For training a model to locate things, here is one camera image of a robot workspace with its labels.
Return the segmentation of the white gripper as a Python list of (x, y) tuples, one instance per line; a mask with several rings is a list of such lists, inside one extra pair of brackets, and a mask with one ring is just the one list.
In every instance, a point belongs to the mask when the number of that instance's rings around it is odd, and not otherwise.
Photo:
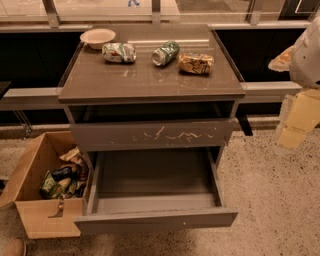
[(276, 72), (289, 70), (290, 79), (303, 89), (296, 95), (286, 95), (276, 128), (276, 145), (295, 150), (320, 123), (320, 17), (315, 18), (296, 40), (272, 59), (268, 68)]

